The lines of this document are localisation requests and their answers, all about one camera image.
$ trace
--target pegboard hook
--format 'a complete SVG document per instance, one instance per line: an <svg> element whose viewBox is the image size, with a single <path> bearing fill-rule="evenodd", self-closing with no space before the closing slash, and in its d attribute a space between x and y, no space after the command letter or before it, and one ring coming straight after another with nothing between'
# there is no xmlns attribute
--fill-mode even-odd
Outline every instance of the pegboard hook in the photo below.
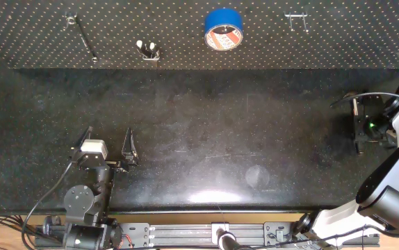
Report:
<svg viewBox="0 0 399 250"><path fill-rule="evenodd" d="M284 13L284 16L289 19L289 26L291 27L291 31L294 31L294 28L292 27L292 17L301 17L303 18L303 26L304 26L304 31L309 32L308 28L306 27L306 20L304 19L305 17L308 16L306 12L302 12L302 14L286 14Z"/></svg>

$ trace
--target wooden surface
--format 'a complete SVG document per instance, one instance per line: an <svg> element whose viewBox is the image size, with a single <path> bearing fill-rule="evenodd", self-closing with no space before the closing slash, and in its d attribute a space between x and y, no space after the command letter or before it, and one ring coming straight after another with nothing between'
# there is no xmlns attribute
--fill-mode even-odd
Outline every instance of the wooden surface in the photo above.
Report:
<svg viewBox="0 0 399 250"><path fill-rule="evenodd" d="M120 215L119 222L149 222L151 224L207 224L221 221L230 223L264 223L267 221L294 221L299 214L215 214L215 215ZM32 217L31 221L41 224L43 216ZM380 250L399 249L399 239L380 236ZM25 249L20 233L6 226L0 226L0 247L12 250Z"/></svg>

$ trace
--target roll of tape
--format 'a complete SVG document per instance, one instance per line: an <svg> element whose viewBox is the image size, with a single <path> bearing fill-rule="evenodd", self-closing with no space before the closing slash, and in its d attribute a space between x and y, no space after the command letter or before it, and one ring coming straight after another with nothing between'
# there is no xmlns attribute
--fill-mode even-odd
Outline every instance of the roll of tape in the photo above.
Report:
<svg viewBox="0 0 399 250"><path fill-rule="evenodd" d="M230 50L243 41L243 22L235 10L220 9L211 12L207 15L204 26L204 40L214 50Z"/></svg>

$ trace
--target pegboard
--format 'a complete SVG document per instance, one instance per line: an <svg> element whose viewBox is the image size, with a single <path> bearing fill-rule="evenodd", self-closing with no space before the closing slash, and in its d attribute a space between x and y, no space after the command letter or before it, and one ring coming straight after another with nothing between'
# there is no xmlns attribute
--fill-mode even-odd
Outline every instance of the pegboard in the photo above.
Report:
<svg viewBox="0 0 399 250"><path fill-rule="evenodd" d="M243 18L231 51L204 43L204 18L218 8ZM65 12L77 12L96 51L92 62ZM284 13L306 12L293 18ZM136 41L155 42L155 66ZM3 1L0 56L12 68L399 68L399 1Z"/></svg>

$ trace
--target black tabletop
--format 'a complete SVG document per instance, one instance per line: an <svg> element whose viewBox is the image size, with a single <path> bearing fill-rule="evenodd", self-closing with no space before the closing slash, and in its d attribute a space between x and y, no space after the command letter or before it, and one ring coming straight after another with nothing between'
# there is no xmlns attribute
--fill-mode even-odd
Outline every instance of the black tabletop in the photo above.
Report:
<svg viewBox="0 0 399 250"><path fill-rule="evenodd" d="M357 156L348 90L399 71L11 71L0 65L0 213L25 213L63 173L87 126L120 157L133 128L140 166L115 177L115 213L308 210L355 198L389 152ZM63 213L72 169L38 213Z"/></svg>

